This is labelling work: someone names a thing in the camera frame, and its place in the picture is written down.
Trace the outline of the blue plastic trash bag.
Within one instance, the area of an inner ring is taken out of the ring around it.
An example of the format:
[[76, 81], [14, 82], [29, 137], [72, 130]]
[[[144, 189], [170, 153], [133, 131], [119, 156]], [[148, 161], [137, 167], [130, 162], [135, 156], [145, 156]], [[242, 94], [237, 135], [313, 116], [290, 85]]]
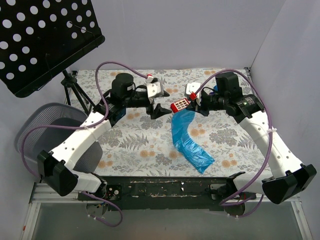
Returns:
[[176, 112], [171, 120], [172, 143], [176, 150], [200, 173], [214, 163], [215, 159], [198, 145], [189, 135], [188, 127], [195, 112], [183, 109]]

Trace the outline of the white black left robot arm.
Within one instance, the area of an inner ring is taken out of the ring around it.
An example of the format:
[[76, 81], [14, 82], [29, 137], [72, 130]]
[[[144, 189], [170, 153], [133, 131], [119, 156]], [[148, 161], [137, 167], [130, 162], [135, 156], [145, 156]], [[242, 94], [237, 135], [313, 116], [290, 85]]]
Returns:
[[40, 178], [60, 196], [73, 191], [86, 191], [95, 199], [106, 196], [106, 182], [94, 174], [98, 161], [81, 157], [105, 132], [110, 130], [128, 108], [145, 108], [152, 120], [170, 114], [171, 110], [154, 106], [155, 98], [169, 93], [157, 78], [147, 75], [144, 85], [135, 85], [129, 73], [117, 74], [111, 89], [105, 92], [79, 129], [50, 151], [42, 150], [37, 156]]

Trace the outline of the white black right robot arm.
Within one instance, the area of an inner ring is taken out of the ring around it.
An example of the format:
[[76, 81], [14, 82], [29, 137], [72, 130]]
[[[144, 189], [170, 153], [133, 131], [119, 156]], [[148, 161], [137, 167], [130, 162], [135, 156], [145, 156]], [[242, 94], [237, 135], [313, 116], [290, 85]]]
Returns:
[[227, 178], [227, 197], [221, 202], [237, 199], [244, 192], [261, 194], [272, 203], [280, 204], [304, 191], [316, 176], [311, 164], [305, 165], [284, 143], [273, 127], [267, 107], [256, 95], [244, 95], [239, 84], [237, 70], [225, 69], [211, 77], [217, 90], [212, 94], [204, 91], [205, 83], [186, 85], [185, 95], [190, 100], [187, 110], [205, 117], [211, 111], [224, 110], [252, 138], [265, 160], [256, 174], [239, 172]]

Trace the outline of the grey mesh trash bin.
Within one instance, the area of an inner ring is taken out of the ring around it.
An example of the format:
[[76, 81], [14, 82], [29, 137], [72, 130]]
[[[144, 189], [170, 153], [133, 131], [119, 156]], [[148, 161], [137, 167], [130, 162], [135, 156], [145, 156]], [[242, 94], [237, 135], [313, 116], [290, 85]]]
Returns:
[[[79, 127], [86, 119], [87, 115], [75, 107], [56, 102], [47, 103], [39, 107], [23, 124], [14, 140], [15, 149], [18, 153], [21, 152], [24, 136], [35, 127], [41, 125]], [[37, 156], [41, 151], [49, 152], [66, 140], [73, 132], [73, 129], [46, 127], [32, 131], [24, 142], [25, 159], [36, 164]], [[103, 150], [99, 142], [95, 141], [81, 156], [74, 170], [83, 173], [94, 172], [102, 155]]]

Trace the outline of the red white toy brick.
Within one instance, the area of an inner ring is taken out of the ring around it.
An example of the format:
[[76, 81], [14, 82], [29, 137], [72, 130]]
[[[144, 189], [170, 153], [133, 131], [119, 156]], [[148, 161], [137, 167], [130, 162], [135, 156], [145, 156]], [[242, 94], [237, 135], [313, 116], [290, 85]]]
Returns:
[[189, 104], [190, 104], [190, 102], [188, 101], [187, 98], [182, 98], [182, 99], [180, 99], [178, 101], [173, 102], [170, 105], [170, 108], [171, 108], [173, 113], [177, 113], [177, 112], [180, 112], [183, 109], [185, 109]]

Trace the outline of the floral table mat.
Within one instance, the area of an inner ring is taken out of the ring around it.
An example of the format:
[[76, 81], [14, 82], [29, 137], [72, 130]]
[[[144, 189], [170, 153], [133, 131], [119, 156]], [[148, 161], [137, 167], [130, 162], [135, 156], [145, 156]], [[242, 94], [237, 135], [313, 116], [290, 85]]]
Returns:
[[[155, 100], [164, 108], [182, 99], [187, 83], [203, 83], [215, 69], [139, 70], [137, 85], [152, 75], [163, 84], [168, 97]], [[99, 138], [102, 158], [95, 169], [101, 176], [191, 177], [200, 173], [176, 150], [171, 133], [172, 114], [152, 120], [144, 108], [129, 108], [126, 115]], [[228, 177], [244, 171], [255, 174], [264, 162], [252, 138], [224, 111], [194, 116], [188, 134], [214, 158], [206, 177]]]

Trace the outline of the black perforated music stand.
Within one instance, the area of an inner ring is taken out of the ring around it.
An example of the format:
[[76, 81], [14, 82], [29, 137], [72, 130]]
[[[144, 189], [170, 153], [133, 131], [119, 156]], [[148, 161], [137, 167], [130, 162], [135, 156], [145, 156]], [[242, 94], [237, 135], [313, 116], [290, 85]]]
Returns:
[[90, 0], [2, 0], [0, 80], [26, 98], [105, 39]]

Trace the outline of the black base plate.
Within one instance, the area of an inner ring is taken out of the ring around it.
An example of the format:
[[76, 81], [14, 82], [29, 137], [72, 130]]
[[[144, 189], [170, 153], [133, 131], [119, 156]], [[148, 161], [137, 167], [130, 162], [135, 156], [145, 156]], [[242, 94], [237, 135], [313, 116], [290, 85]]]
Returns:
[[97, 201], [105, 210], [210, 210], [223, 211], [220, 201], [237, 191], [229, 177], [103, 176], [96, 192], [76, 189], [76, 179], [44, 178], [61, 197], [77, 191], [79, 201]]

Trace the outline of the aluminium frame rail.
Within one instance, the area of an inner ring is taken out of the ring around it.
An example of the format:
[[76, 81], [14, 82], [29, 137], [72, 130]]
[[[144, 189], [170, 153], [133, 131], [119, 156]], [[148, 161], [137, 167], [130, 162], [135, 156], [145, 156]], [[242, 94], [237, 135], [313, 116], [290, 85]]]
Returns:
[[45, 183], [33, 186], [22, 240], [101, 240], [109, 229], [89, 216], [96, 201], [78, 200], [78, 193], [59, 196]]

